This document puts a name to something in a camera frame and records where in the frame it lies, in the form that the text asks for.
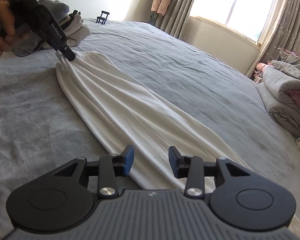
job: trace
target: curtain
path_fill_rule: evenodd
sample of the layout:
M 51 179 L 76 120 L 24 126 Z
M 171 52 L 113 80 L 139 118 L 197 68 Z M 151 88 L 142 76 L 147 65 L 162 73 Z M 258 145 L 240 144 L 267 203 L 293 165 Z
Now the curtain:
M 194 0 L 171 0 L 166 14 L 152 15 L 152 24 L 177 39 L 184 39 Z
M 277 48 L 300 53 L 300 0 L 284 0 L 269 37 L 246 75 L 250 77 L 259 62 L 267 63 L 268 60 L 279 59 Z

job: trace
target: logo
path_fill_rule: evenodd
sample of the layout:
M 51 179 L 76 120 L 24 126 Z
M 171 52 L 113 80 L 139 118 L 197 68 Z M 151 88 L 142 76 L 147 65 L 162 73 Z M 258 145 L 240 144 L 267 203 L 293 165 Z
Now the logo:
M 151 192 L 151 193 L 149 193 L 148 194 L 150 197 L 154 197 L 154 196 L 156 196 L 157 195 L 157 193 L 155 193 L 155 192 Z
M 59 38 L 62 38 L 62 35 L 58 32 L 58 29 L 54 26 L 54 24 L 52 24 L 51 27 L 52 27 L 53 30 L 56 32 L 56 34 L 58 35 L 58 37 L 59 37 Z

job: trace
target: wrinkled sheet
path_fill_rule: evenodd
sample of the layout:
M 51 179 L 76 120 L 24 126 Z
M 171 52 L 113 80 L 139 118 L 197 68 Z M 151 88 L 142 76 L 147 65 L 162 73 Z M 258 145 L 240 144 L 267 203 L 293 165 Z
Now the wrinkled sheet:
M 216 133 L 119 70 L 106 55 L 76 52 L 72 62 L 60 52 L 57 56 L 59 84 L 98 141 L 110 154 L 134 146 L 130 174 L 142 188 L 185 188 L 186 180 L 171 172 L 170 146 L 208 162 L 229 158 L 249 169 Z M 205 189 L 215 189 L 213 178 L 205 179 Z
M 87 23 L 92 35 L 76 50 L 107 55 L 216 132 L 253 171 L 293 193 L 300 219 L 300 153 L 252 80 L 148 24 Z M 12 229 L 5 210 L 12 190 L 77 156 L 106 154 L 62 92 L 57 61 L 53 50 L 0 58 L 0 238 Z

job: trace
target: hand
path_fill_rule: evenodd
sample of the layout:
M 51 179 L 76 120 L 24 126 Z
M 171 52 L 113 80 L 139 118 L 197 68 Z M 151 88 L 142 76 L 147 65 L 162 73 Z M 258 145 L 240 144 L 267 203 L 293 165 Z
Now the hand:
M 12 47 L 28 36 L 28 33 L 19 36 L 15 34 L 15 17 L 9 9 L 8 3 L 0 2 L 0 21 L 5 32 L 8 34 L 5 38 L 0 37 L 0 57 L 3 52 L 11 51 Z

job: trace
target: window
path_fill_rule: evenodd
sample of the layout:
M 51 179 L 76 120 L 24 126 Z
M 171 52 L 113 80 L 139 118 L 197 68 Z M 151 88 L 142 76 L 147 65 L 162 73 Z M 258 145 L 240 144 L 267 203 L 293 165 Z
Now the window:
M 217 21 L 259 42 L 276 3 L 277 0 L 195 0 L 191 15 Z

